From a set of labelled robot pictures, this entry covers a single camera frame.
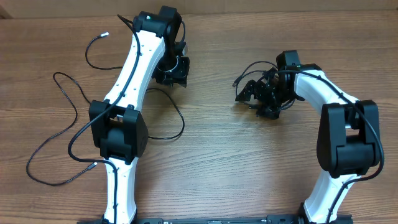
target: wire end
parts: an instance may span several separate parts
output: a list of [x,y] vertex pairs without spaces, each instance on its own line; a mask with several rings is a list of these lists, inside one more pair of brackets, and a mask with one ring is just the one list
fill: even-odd
[[109,35],[109,32],[105,32],[105,33],[101,34],[100,36],[101,37],[106,37],[107,35]]

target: black metal bracket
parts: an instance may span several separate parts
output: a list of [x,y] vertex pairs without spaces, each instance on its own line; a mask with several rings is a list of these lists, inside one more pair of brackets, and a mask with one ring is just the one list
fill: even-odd
[[[95,101],[88,110],[90,121],[105,111],[110,104]],[[123,115],[123,122],[112,120]],[[141,157],[148,141],[148,128],[141,112],[132,105],[127,108],[115,106],[110,112],[91,125],[94,145],[100,148],[100,155],[105,159],[122,159],[129,165],[135,157]]]
[[258,81],[250,80],[235,98],[235,101],[250,101],[253,95],[254,99],[261,102],[260,105],[251,106],[257,109],[258,116],[265,116],[270,119],[278,119],[282,104],[286,101],[300,100],[304,98],[294,92],[295,73],[277,73],[284,70],[306,71],[321,70],[318,65],[302,65],[296,50],[283,51],[276,58],[277,69],[262,73],[262,78]]
[[137,32],[146,30],[164,38],[165,53],[152,74],[157,83],[187,86],[190,60],[183,57],[187,43],[175,41],[181,22],[177,9],[167,6],[162,6],[159,14],[141,12],[134,18],[133,24]]
[[[357,101],[355,105],[380,137],[379,112],[375,102]],[[347,136],[347,125],[358,129],[358,134]],[[338,178],[345,174],[366,174],[370,167],[379,163],[380,152],[371,130],[353,107],[332,103],[322,107],[317,157],[322,169]]]

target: cable connector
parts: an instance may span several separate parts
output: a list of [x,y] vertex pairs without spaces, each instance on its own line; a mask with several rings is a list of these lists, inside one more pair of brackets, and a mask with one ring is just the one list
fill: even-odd
[[97,164],[98,164],[97,162],[93,162],[91,165],[89,165],[89,166],[87,167],[87,170],[91,170],[92,168],[96,167]]
[[109,35],[109,32],[105,32],[105,33],[103,33],[103,34],[101,34],[99,36],[102,38],[102,37],[106,37],[107,35]]

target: black wire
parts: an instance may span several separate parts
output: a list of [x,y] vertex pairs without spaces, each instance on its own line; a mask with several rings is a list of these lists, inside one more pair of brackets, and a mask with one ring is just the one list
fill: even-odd
[[81,86],[79,85],[79,83],[73,79],[72,77],[70,77],[69,75],[62,73],[62,72],[55,72],[52,75],[52,78],[54,79],[54,82],[58,85],[59,89],[62,91],[62,93],[65,95],[65,97],[68,99],[69,103],[73,106],[73,109],[75,110],[75,119],[73,120],[72,124],[69,125],[67,128],[65,128],[64,130],[60,131],[57,134],[54,134],[53,136],[49,137],[48,139],[46,139],[34,152],[33,154],[30,156],[29,160],[26,163],[26,174],[34,181],[39,182],[41,184],[45,184],[45,185],[49,185],[49,186],[59,186],[59,185],[63,185],[63,184],[67,184],[69,182],[72,182],[73,180],[75,180],[76,178],[78,178],[79,176],[81,176],[82,174],[84,174],[86,171],[91,170],[92,168],[94,168],[94,166],[96,166],[96,163],[92,163],[92,165],[89,165],[86,169],[83,169],[81,172],[79,172],[78,174],[76,174],[75,176],[73,176],[71,179],[65,180],[63,182],[59,182],[59,183],[48,183],[46,181],[43,180],[39,180],[37,178],[35,178],[30,172],[29,172],[29,165],[30,162],[32,162],[33,157],[43,148],[44,145],[46,145],[50,140],[56,138],[57,136],[63,134],[64,132],[68,131],[73,125],[75,125],[76,121],[77,121],[77,117],[78,117],[78,112],[76,109],[76,106],[72,103],[72,100],[69,98],[69,96],[67,95],[67,93],[65,92],[65,90],[63,90],[63,88],[61,87],[61,85],[59,84],[59,82],[57,81],[57,79],[55,78],[55,76],[57,74],[60,75],[64,75],[66,77],[68,77],[70,80],[72,80],[76,86],[80,89],[81,94],[83,95],[84,99],[87,101],[87,103],[91,104],[90,101],[87,99],[85,93],[83,92],[83,90],[81,89]]
[[70,140],[69,145],[68,145],[68,154],[69,154],[69,156],[70,156],[72,159],[74,159],[74,160],[76,160],[76,161],[78,161],[78,162],[101,162],[101,163],[104,163],[104,164],[108,164],[108,165],[110,165],[110,166],[113,168],[113,172],[114,172],[114,193],[113,193],[114,220],[113,220],[113,223],[117,223],[117,215],[118,215],[118,212],[117,212],[117,210],[116,210],[116,207],[118,206],[118,203],[117,203],[117,199],[118,199],[118,169],[116,168],[116,166],[115,166],[112,162],[107,161],[107,160],[82,159],[82,158],[79,158],[79,157],[75,156],[75,155],[72,153],[72,146],[73,146],[73,143],[76,141],[76,139],[77,139],[88,127],[90,127],[95,121],[97,121],[98,119],[102,118],[105,114],[107,114],[112,108],[114,108],[114,107],[116,106],[116,104],[120,101],[120,99],[121,99],[122,97],[124,97],[124,93],[126,92],[128,86],[129,86],[129,84],[130,84],[130,81],[131,81],[131,79],[132,79],[132,76],[134,75],[134,72],[136,71],[137,64],[138,64],[138,61],[139,61],[139,57],[140,57],[140,54],[141,54],[141,46],[140,46],[140,43],[139,43],[138,36],[137,36],[137,34],[136,34],[136,31],[132,28],[132,26],[128,23],[128,21],[126,21],[125,18],[123,18],[123,17],[120,16],[120,15],[118,15],[118,17],[119,17],[120,20],[122,20],[122,21],[125,23],[125,25],[128,26],[128,28],[130,28],[130,30],[131,30],[132,33],[134,34],[134,37],[136,38],[136,41],[137,41],[137,54],[136,54],[137,56],[136,56],[136,61],[134,62],[134,66],[133,66],[133,68],[132,68],[132,70],[131,70],[131,73],[130,73],[129,78],[128,78],[127,81],[126,81],[126,84],[124,85],[122,91],[120,92],[120,94],[119,94],[119,96],[116,98],[116,100],[111,104],[111,106],[109,106],[109,107],[108,107],[106,110],[104,110],[101,114],[99,114],[97,117],[95,117],[94,119],[92,119],[89,123],[87,123],[86,125],[84,125],[84,127],[82,127],[82,128],[74,135],[74,137],[72,137],[72,139]]
[[242,78],[244,78],[244,74],[246,73],[246,71],[249,70],[249,68],[250,68],[251,66],[253,66],[253,65],[257,64],[257,63],[268,63],[268,64],[274,66],[276,69],[278,68],[278,66],[277,66],[276,64],[274,64],[274,63],[272,63],[272,62],[269,62],[269,61],[257,61],[257,62],[253,62],[253,63],[251,63],[251,64],[243,71],[242,75],[240,75],[240,76],[234,81],[234,83],[232,84],[232,86],[233,86],[233,87],[236,87],[236,86],[238,85],[238,83],[242,80]]
[[185,23],[184,23],[184,21],[181,21],[181,23],[182,23],[182,27],[184,28],[184,34],[182,35],[182,38],[181,38],[181,43],[182,42],[184,42],[185,41]]
[[98,35],[98,36],[94,37],[94,39],[92,39],[92,40],[90,41],[90,43],[88,43],[88,45],[87,45],[87,47],[86,47],[86,52],[85,52],[85,57],[86,57],[86,62],[87,62],[87,64],[88,64],[89,66],[95,68],[95,69],[100,69],[100,70],[112,70],[112,69],[120,69],[120,68],[123,68],[122,66],[119,66],[119,67],[111,67],[111,68],[101,68],[101,67],[97,67],[97,66],[95,66],[95,65],[92,65],[92,64],[88,61],[88,58],[87,58],[88,49],[90,48],[90,46],[92,45],[92,43],[93,43],[94,41],[96,41],[96,40],[98,40],[98,39],[101,39],[101,38],[103,38],[103,37],[105,37],[105,36]]
[[295,71],[295,70],[283,70],[283,71],[278,71],[276,73],[278,73],[278,74],[280,74],[280,73],[300,73],[300,74],[307,75],[307,76],[316,78],[318,80],[321,80],[331,90],[333,90],[341,99],[343,99],[345,102],[347,102],[347,104],[349,104],[350,106],[352,106],[354,108],[354,110],[358,113],[359,117],[365,122],[365,124],[371,130],[372,135],[375,138],[376,143],[378,145],[379,152],[380,152],[380,164],[379,164],[379,167],[377,168],[377,171],[375,171],[375,173],[373,173],[372,175],[369,175],[367,177],[362,177],[362,178],[359,178],[359,179],[353,179],[353,180],[349,180],[349,181],[343,183],[343,185],[341,186],[339,192],[337,193],[337,195],[336,195],[335,199],[333,200],[333,203],[332,203],[332,205],[331,205],[331,207],[329,209],[328,216],[326,218],[326,224],[329,224],[330,223],[330,217],[331,217],[331,214],[333,212],[333,209],[335,209],[337,201],[341,197],[341,194],[343,193],[344,189],[347,188],[349,186],[349,184],[353,184],[355,182],[361,182],[361,181],[365,181],[365,180],[371,180],[371,179],[377,177],[381,173],[381,171],[383,170],[383,167],[384,167],[384,151],[383,151],[383,148],[382,148],[382,144],[380,142],[379,137],[377,136],[376,131],[374,130],[374,128],[372,127],[370,122],[366,119],[366,117],[362,113],[362,111],[357,106],[355,106],[354,103],[352,103],[349,99],[347,99],[344,96],[344,94],[340,93],[330,82],[328,82],[327,80],[323,79],[321,76],[317,76],[317,75],[314,75],[314,74],[311,74],[311,73],[308,73],[308,72],[301,72],[301,71]]
[[289,100],[285,105],[281,106],[280,110],[287,110],[287,109],[291,108],[293,106],[295,100],[296,99]]
[[178,112],[178,114],[179,114],[180,117],[181,117],[181,120],[182,120],[182,129],[181,129],[181,131],[180,131],[178,134],[176,134],[175,136],[172,136],[172,137],[158,138],[158,137],[149,136],[148,138],[150,138],[150,139],[156,139],[156,140],[170,140],[170,139],[174,139],[174,138],[177,138],[177,137],[181,136],[182,133],[184,132],[185,121],[184,121],[184,117],[182,116],[182,114],[181,114],[180,110],[178,109],[177,105],[175,104],[174,100],[171,98],[171,96],[170,96],[169,94],[167,94],[164,90],[161,90],[160,88],[154,88],[154,87],[153,87],[153,88],[148,88],[146,91],[149,91],[149,90],[159,90],[159,91],[161,91],[162,93],[164,93],[164,94],[169,98],[169,100],[172,102],[172,104],[173,104],[175,110]]
[[[128,19],[124,18],[124,20],[125,20],[126,22],[129,22],[129,23],[132,24],[132,21],[130,21],[130,20],[128,20]],[[180,42],[181,42],[181,44],[183,44],[182,42],[184,42],[184,40],[185,40],[185,23],[184,23],[184,21],[181,21],[181,23],[182,23],[182,26],[183,26],[183,28],[184,28],[184,33],[183,33],[183,35],[182,35],[182,39],[181,39]],[[87,47],[86,47],[86,52],[85,52],[85,58],[86,58],[87,64],[88,64],[89,66],[91,66],[91,67],[93,67],[93,68],[95,68],[95,69],[99,69],[99,70],[122,69],[123,66],[109,67],[109,68],[98,67],[98,66],[95,66],[95,65],[91,64],[90,61],[88,60],[88,56],[87,56],[87,55],[88,55],[88,49],[91,47],[91,45],[93,44],[94,41],[96,41],[96,40],[98,40],[98,39],[101,39],[101,38],[104,38],[104,37],[106,37],[106,36],[98,35],[98,36],[94,37],[94,39],[92,39],[92,40],[88,43],[88,45],[87,45]]]

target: robotic arm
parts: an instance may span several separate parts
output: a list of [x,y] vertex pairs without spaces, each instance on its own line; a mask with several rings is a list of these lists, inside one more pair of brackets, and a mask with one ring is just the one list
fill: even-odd
[[[322,170],[311,195],[300,208],[303,220],[292,218],[291,223],[352,223],[350,217],[338,218],[337,210],[353,185],[352,180],[359,179],[370,167],[378,165],[381,155],[375,136],[346,100],[361,110],[379,138],[377,105],[371,100],[359,101],[344,93],[327,79],[319,66],[302,65],[296,50],[280,54],[277,68],[263,74],[260,80],[249,81],[236,101],[249,101],[254,95],[262,102],[257,107],[257,114],[277,119],[283,108],[282,103],[307,100],[321,115],[317,157]],[[351,128],[358,129],[359,133],[346,136],[345,129]]]
[[[104,160],[112,162],[118,172],[117,182],[113,168],[106,164],[108,178],[108,205],[98,223],[130,224],[136,216],[134,181],[138,158],[142,156],[148,140],[148,129],[141,115],[142,102],[151,78],[157,83],[172,86],[187,84],[189,58],[183,57],[185,42],[175,42],[182,23],[176,9],[163,6],[159,15],[141,12],[134,18],[134,29],[141,45],[141,55],[132,80],[110,113],[94,122],[94,144],[100,148]],[[137,41],[132,37],[129,55],[120,76],[103,102],[93,101],[90,120],[101,114],[116,101],[129,78],[137,57]],[[117,205],[113,192],[117,188]],[[114,222],[116,209],[117,220]]]

